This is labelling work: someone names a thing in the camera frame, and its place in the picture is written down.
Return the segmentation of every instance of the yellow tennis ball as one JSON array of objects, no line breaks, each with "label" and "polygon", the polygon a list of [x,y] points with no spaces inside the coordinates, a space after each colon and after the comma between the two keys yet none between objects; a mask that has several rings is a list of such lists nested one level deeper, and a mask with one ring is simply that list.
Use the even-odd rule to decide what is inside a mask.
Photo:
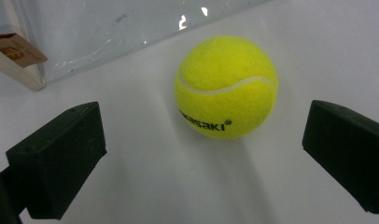
[{"label": "yellow tennis ball", "polygon": [[259,127],[274,108],[278,78],[254,43],[219,36],[194,48],[175,78],[175,99],[199,133],[233,139]]}]

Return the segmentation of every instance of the white surface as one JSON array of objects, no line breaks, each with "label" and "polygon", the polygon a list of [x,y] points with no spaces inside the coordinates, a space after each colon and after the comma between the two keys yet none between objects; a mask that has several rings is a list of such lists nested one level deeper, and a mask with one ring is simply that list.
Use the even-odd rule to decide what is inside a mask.
[{"label": "white surface", "polygon": [[[257,42],[280,76],[275,111],[240,140],[202,137],[175,108],[175,70],[215,35]],[[0,74],[0,170],[24,137],[99,101],[108,155],[60,222],[24,223],[379,224],[302,150],[314,99],[379,122],[379,0],[273,0],[40,92]]]}]

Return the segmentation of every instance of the tennis ball seam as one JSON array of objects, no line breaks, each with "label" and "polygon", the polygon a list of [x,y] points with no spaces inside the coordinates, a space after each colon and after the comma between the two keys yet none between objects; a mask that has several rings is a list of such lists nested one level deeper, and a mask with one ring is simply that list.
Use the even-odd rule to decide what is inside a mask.
[{"label": "tennis ball seam", "polygon": [[273,82],[272,82],[271,80],[269,80],[269,79],[267,79],[267,78],[265,78],[265,77],[253,76],[253,77],[248,77],[248,78],[245,78],[245,79],[243,79],[243,80],[240,80],[240,81],[236,82],[235,84],[233,84],[233,85],[231,85],[231,86],[229,86],[229,87],[224,87],[224,88],[221,88],[221,89],[219,89],[219,90],[214,90],[214,91],[200,91],[200,90],[198,90],[198,89],[195,89],[195,88],[191,87],[191,85],[188,84],[188,83],[184,80],[184,78],[183,78],[182,76],[183,76],[182,73],[179,73],[178,78],[179,78],[181,84],[182,84],[185,88],[187,88],[187,89],[189,89],[190,91],[193,91],[193,92],[195,92],[195,93],[202,94],[202,95],[216,95],[216,94],[220,94],[220,93],[223,93],[223,92],[232,91],[232,90],[234,90],[234,89],[236,89],[236,88],[238,88],[238,87],[240,87],[240,86],[243,86],[243,85],[245,85],[245,84],[247,84],[247,83],[250,83],[250,82],[253,82],[253,81],[261,81],[261,82],[263,82],[263,83],[265,83],[265,84],[270,85],[273,89],[276,89],[276,86],[273,84]]}]

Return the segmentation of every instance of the brown cardboard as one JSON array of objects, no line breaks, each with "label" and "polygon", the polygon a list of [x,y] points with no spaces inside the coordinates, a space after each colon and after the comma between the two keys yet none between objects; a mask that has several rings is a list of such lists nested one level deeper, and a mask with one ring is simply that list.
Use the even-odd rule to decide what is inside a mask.
[{"label": "brown cardboard", "polygon": [[18,34],[0,35],[0,52],[22,68],[47,60],[44,54]]},{"label": "brown cardboard", "polygon": [[17,80],[30,90],[38,91],[45,87],[45,80],[36,65],[22,68],[0,52],[0,71]]}]

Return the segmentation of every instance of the plastic wrap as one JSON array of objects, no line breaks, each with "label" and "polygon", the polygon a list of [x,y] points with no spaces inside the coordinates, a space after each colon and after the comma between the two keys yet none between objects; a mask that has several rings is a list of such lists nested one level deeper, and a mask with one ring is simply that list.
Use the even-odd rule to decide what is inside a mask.
[{"label": "plastic wrap", "polygon": [[48,82],[268,0],[13,0]]}]

